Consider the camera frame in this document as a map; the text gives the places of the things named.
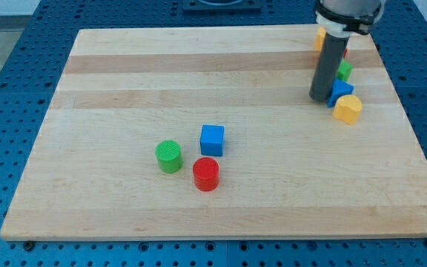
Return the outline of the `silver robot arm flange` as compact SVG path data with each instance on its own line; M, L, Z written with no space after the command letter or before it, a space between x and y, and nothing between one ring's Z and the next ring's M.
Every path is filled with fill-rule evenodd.
M386 0L316 0L314 13L317 23L331 36L366 36L383 16L385 3Z

